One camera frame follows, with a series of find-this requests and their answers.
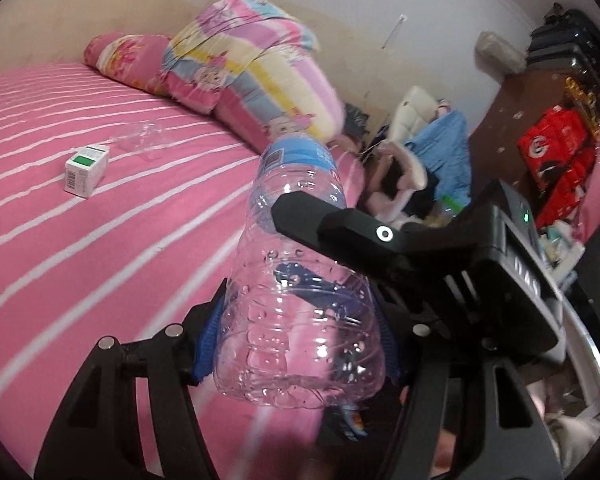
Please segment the clear plastic water bottle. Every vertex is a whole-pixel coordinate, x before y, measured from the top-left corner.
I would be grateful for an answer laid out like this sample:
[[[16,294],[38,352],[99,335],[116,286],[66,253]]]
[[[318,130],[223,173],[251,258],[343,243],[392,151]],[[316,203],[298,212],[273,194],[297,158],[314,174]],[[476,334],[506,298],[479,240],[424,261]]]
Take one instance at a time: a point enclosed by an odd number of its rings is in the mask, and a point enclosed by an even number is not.
[[[279,234],[271,210],[306,192],[346,208],[330,151],[289,133],[261,155],[227,282],[213,378],[220,393],[276,408],[326,408],[370,398],[385,357],[370,285]]]

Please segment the white shelf rack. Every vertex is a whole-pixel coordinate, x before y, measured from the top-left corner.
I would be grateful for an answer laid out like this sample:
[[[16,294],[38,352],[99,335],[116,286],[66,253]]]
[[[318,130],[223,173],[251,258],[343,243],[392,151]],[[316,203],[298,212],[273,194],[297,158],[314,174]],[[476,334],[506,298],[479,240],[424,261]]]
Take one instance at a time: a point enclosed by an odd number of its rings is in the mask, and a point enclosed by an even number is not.
[[[564,323],[567,356],[583,394],[585,411],[600,413],[600,227],[566,275]]]

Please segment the white pink baby chair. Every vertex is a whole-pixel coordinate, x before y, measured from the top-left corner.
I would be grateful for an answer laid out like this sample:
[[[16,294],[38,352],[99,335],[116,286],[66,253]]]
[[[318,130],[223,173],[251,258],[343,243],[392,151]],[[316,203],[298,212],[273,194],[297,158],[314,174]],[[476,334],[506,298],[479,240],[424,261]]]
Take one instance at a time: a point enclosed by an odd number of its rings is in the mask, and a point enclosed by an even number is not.
[[[447,102],[419,86],[405,93],[366,166],[362,205],[377,220],[399,229],[407,222],[422,222],[434,208],[438,179],[406,144],[449,111]]]

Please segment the blue cloth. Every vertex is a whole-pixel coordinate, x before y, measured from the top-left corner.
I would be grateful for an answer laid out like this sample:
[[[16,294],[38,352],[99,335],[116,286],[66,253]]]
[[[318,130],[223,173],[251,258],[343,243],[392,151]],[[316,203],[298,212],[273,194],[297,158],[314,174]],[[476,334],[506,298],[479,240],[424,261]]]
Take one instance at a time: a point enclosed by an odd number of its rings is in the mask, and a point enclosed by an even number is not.
[[[467,129],[465,116],[458,110],[451,110],[405,142],[405,146],[438,179],[434,190],[436,200],[449,197],[460,208],[470,203]]]

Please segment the red padded jacket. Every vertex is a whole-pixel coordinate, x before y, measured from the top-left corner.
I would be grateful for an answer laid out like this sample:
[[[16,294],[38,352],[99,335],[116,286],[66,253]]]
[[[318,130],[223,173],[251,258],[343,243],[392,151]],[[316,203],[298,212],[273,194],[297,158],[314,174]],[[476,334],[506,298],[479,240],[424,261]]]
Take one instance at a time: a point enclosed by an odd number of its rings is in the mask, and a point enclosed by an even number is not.
[[[546,228],[579,206],[596,161],[588,128],[576,110],[559,105],[546,110],[517,141],[519,154],[541,192],[535,225]]]

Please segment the pink striped bed sheet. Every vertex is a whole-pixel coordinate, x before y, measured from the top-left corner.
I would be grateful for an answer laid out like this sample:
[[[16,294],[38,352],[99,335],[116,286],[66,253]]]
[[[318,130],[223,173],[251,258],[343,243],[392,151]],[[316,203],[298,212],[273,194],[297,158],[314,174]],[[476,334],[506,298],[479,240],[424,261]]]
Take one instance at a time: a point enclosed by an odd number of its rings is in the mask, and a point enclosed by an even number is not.
[[[171,143],[123,153],[123,125],[161,122]],[[89,198],[65,163],[105,145]],[[35,465],[73,378],[99,339],[149,339],[214,296],[230,272],[257,155],[217,122],[82,64],[0,75],[0,479]],[[190,398],[215,479],[302,479],[322,415],[258,408],[211,379]],[[148,382],[136,382],[144,462],[162,478]]]

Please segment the black suitcase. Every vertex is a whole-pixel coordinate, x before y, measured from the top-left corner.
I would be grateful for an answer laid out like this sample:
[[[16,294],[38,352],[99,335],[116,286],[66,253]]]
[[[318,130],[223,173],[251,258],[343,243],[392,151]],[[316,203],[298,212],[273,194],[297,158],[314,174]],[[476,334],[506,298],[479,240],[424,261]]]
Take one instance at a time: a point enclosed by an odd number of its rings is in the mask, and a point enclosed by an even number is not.
[[[531,33],[527,65],[560,58],[576,60],[600,81],[600,29],[583,11],[555,2]]]

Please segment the small white green box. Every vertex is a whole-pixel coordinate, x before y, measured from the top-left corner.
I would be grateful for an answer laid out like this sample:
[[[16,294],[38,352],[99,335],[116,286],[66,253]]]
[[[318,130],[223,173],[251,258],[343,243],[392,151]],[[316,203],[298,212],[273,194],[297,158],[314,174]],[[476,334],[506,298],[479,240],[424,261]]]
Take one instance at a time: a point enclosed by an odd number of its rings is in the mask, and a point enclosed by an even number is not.
[[[80,148],[65,163],[64,189],[81,198],[89,198],[105,174],[110,149],[105,145]]]

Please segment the clear crumpled plastic cup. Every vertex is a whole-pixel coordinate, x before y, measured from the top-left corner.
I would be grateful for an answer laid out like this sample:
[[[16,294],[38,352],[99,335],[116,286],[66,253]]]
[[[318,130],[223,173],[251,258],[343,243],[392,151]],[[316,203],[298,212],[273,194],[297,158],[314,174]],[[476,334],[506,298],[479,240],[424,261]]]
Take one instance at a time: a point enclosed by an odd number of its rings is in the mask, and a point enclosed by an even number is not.
[[[137,155],[145,160],[162,156],[171,143],[170,134],[161,122],[133,122],[122,126],[114,138],[114,145],[123,153]]]

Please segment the striped cartoon sheep quilt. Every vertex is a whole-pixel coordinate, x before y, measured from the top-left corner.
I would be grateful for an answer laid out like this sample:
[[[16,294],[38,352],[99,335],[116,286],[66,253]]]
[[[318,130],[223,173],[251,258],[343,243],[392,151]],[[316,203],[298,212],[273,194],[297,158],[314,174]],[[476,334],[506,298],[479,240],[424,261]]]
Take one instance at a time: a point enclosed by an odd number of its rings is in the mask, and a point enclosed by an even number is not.
[[[268,0],[220,0],[170,40],[164,84],[257,152],[291,133],[327,143],[342,133],[344,105],[314,60],[319,47],[309,27]]]

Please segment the pink floral pillow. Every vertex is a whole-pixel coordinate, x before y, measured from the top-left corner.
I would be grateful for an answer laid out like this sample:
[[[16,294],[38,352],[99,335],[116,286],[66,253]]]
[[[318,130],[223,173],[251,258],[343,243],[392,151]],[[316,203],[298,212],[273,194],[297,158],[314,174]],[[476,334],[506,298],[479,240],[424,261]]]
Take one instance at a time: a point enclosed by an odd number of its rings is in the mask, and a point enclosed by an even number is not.
[[[154,96],[167,96],[163,53],[171,38],[108,32],[95,37],[84,50],[84,63],[102,76]]]

